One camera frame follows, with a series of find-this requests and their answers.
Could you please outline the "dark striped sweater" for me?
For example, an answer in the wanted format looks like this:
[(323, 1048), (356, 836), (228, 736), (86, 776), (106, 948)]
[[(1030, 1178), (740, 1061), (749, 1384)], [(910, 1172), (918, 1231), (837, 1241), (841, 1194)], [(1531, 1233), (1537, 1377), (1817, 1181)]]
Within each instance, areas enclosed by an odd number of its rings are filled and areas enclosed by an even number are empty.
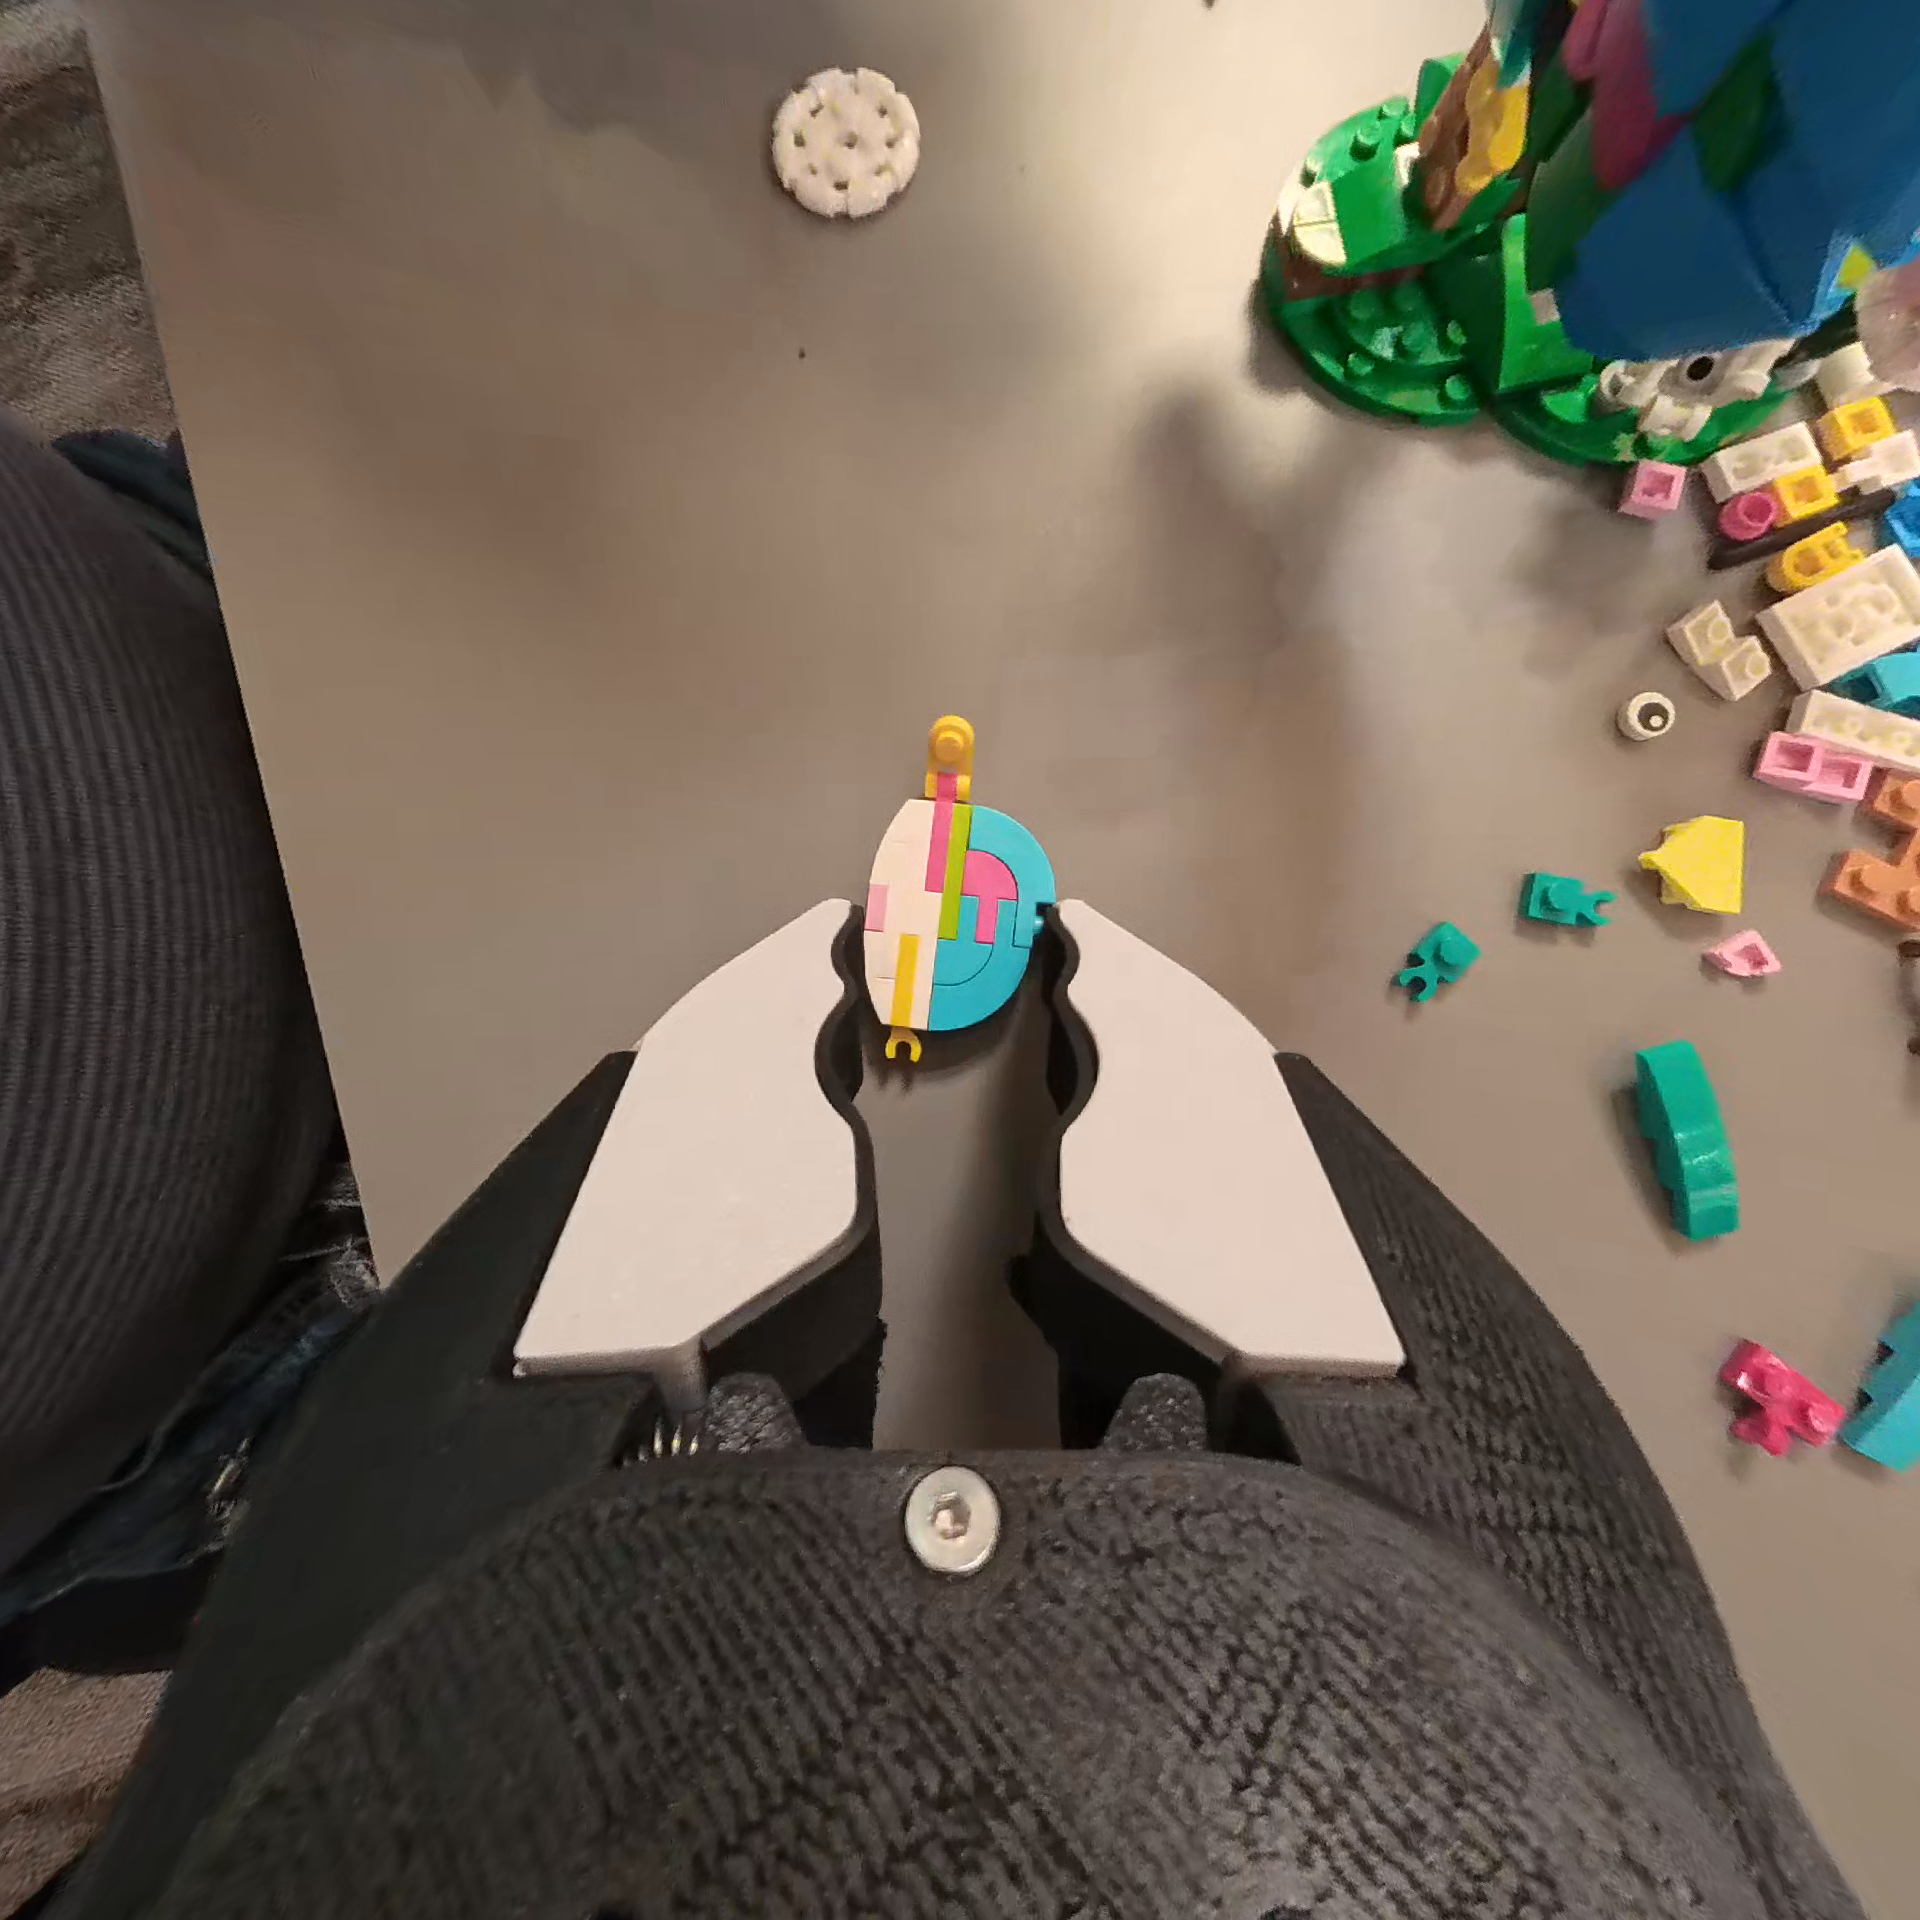
[(218, 594), (2, 444), (2, 1553), (252, 1316), (337, 1103)]

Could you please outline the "colourful lego butterfly model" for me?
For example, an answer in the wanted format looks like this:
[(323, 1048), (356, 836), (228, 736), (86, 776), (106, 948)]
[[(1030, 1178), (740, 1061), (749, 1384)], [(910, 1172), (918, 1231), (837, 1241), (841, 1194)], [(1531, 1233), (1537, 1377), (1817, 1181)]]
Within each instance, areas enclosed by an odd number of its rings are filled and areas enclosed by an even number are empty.
[(1371, 416), (1696, 465), (1849, 344), (1915, 391), (1915, 229), (1915, 5), (1485, 5), (1310, 146), (1259, 290)]

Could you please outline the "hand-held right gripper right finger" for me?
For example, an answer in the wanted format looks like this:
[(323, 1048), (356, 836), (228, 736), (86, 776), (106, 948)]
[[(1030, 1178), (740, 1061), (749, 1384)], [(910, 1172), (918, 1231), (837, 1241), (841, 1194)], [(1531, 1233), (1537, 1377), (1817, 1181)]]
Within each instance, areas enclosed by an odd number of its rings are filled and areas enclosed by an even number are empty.
[(1050, 1129), (1018, 1305), (1091, 1448), (1149, 1375), (1232, 1432), (1270, 1382), (1378, 1384), (1408, 1352), (1280, 1050), (1086, 900), (1044, 911)]

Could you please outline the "oval white teal lego wing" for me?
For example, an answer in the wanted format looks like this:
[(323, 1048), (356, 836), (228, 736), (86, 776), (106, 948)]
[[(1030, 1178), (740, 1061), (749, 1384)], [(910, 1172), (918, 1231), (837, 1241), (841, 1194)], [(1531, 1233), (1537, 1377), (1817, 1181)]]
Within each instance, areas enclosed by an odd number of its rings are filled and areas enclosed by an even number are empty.
[(888, 1061), (985, 1023), (1025, 983), (1058, 882), (1041, 839), (974, 792), (976, 730), (928, 729), (922, 792), (888, 822), (869, 874), (864, 977)]

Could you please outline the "teal curved lego brick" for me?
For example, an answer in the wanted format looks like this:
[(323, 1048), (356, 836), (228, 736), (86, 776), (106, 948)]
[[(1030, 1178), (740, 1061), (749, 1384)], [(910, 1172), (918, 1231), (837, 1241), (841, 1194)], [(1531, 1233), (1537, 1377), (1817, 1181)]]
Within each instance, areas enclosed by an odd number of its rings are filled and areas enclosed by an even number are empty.
[(1696, 1047), (1674, 1040), (1637, 1050), (1637, 1120), (1667, 1194), (1670, 1224), (1689, 1241), (1739, 1230), (1738, 1165), (1721, 1103)]

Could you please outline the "magenta lego clip piece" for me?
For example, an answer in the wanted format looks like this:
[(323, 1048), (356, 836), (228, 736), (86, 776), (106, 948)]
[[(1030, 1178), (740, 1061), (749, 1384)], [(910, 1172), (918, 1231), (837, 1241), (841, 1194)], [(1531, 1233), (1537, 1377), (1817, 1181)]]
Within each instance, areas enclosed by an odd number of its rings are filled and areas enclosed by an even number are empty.
[(1752, 1336), (1729, 1351), (1716, 1380), (1733, 1408), (1729, 1437), (1774, 1457), (1830, 1447), (1846, 1418), (1841, 1400)]

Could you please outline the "orange lego plate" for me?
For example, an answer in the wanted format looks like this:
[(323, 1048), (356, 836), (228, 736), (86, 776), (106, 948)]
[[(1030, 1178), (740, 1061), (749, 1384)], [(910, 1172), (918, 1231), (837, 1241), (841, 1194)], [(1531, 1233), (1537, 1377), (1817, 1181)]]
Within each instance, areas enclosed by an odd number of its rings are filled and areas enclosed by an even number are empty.
[(1819, 890), (1917, 940), (1917, 775), (1878, 770), (1856, 817), (1890, 839), (1883, 847), (1841, 852)]

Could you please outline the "pile of loose lego pieces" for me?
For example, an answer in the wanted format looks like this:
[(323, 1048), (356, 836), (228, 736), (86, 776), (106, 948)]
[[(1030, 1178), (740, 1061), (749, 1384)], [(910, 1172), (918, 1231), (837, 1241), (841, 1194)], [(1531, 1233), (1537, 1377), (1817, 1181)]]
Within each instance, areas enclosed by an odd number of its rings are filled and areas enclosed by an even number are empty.
[[(1760, 537), (1849, 495), (1897, 493), (1881, 516), (1714, 570), (1710, 594), (1664, 628), (1675, 661), (1707, 693), (1776, 706), (1747, 758), (1756, 785), (1856, 817), (1878, 770), (1915, 775), (1915, 336), (1878, 338), (1843, 319), (1810, 349), (1765, 342), (1691, 362), (1608, 368), (1600, 394), (1643, 400), (1645, 424), (1707, 424), (1707, 406), (1691, 400), (1710, 398), (1713, 382), (1753, 400), (1756, 417), (1779, 394), (1789, 410), (1779, 424), (1704, 437), (1696, 474), (1710, 545)], [(1866, 839), (1829, 854), (1817, 890), (1841, 852), (1888, 842), (1885, 829), (1858, 824)], [(1915, 940), (1830, 902), (1897, 932), (1915, 973)]]

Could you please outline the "blue lego brick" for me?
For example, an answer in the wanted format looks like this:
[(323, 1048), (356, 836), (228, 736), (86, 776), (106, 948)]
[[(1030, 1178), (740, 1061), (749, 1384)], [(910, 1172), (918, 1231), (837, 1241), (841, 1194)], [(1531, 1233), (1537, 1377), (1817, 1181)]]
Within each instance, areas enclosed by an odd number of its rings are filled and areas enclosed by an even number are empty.
[(1841, 1442), (1860, 1457), (1912, 1471), (1917, 1462), (1917, 1303), (1912, 1303), (1878, 1334), (1868, 1361), (1858, 1402), (1841, 1428)]

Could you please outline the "black lego bar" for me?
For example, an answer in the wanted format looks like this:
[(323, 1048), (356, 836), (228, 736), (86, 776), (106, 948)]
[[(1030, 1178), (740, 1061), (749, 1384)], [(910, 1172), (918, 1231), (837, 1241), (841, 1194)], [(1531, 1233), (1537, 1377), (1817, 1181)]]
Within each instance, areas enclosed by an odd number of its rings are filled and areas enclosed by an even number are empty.
[(1789, 548), (1792, 544), (1804, 542), (1808, 537), (1817, 537), (1834, 525), (1881, 516), (1894, 497), (1894, 492), (1868, 492), (1864, 495), (1849, 495), (1825, 512), (1784, 520), (1770, 527), (1766, 533), (1756, 535), (1753, 538), (1739, 542), (1730, 537), (1718, 537), (1710, 545), (1705, 566), (1710, 570), (1724, 570), (1741, 566), (1747, 561), (1770, 560), (1779, 553), (1785, 553), (1785, 548)]

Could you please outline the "white round lego plate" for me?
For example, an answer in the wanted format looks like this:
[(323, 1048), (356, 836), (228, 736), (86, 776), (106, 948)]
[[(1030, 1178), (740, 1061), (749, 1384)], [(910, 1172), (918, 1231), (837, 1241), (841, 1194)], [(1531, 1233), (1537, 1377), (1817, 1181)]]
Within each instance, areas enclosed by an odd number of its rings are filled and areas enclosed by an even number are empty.
[(864, 222), (912, 184), (922, 165), (922, 121), (880, 71), (833, 66), (781, 98), (771, 161), (781, 191), (805, 212)]

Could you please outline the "yellow wedge lego piece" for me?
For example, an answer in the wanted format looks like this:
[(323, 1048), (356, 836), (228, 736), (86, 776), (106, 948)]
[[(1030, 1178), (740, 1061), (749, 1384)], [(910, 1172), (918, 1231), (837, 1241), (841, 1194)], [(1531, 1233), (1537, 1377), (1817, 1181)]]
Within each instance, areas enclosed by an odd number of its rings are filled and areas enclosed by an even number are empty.
[(1660, 905), (1736, 916), (1745, 910), (1745, 822), (1718, 814), (1668, 822), (1660, 842), (1638, 852), (1638, 871), (1657, 885)]

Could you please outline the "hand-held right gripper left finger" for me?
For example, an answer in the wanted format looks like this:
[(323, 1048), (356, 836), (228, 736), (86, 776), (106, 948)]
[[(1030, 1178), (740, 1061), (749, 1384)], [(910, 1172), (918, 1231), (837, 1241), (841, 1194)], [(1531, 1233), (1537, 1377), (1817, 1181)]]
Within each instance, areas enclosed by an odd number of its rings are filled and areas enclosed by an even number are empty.
[(754, 1373), (805, 1402), (874, 1343), (860, 1009), (857, 911), (830, 896), (648, 1026), (516, 1330), (516, 1375), (644, 1375), (688, 1412)]

